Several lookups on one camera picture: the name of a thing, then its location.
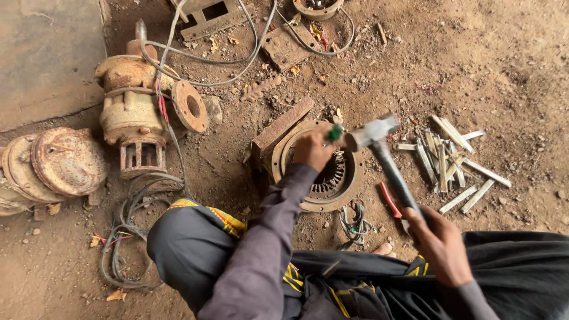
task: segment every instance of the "concrete slab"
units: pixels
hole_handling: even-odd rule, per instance
[[[103,101],[99,0],[4,0],[0,12],[0,132]]]

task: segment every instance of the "metal shaft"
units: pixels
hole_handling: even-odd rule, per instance
[[[407,184],[403,180],[401,172],[399,172],[397,165],[389,153],[387,142],[385,142],[385,140],[374,141],[369,148],[380,163],[380,166],[383,168],[389,184],[395,191],[395,194],[397,195],[397,198],[399,198],[399,201],[401,201],[403,207],[412,208],[421,214],[419,206],[417,206],[413,195],[411,195],[411,191],[409,191]]]

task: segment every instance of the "rusty end cover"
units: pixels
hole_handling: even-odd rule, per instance
[[[172,88],[172,102],[182,124],[191,132],[202,133],[208,128],[208,112],[200,93],[187,81],[178,81]]]
[[[43,183],[69,197],[91,193],[108,173],[103,149],[89,129],[47,130],[37,137],[31,155]]]

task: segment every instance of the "stone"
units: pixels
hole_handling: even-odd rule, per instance
[[[223,123],[223,112],[219,104],[219,97],[205,96],[203,97],[203,101],[208,111],[209,125],[212,127],[221,125]]]

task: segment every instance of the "gray shirt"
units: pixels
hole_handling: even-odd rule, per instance
[[[312,167],[297,163],[271,187],[261,204],[263,214],[258,224],[247,231],[235,249],[215,284],[212,298],[198,313],[198,320],[281,319],[281,282],[292,256],[292,229],[301,212],[300,203],[317,175]],[[441,286],[441,291],[445,311],[455,319],[498,319],[476,281],[457,289]],[[318,307],[317,303],[310,306],[314,310]],[[326,308],[320,310],[316,317],[308,312],[310,318],[332,318]]]

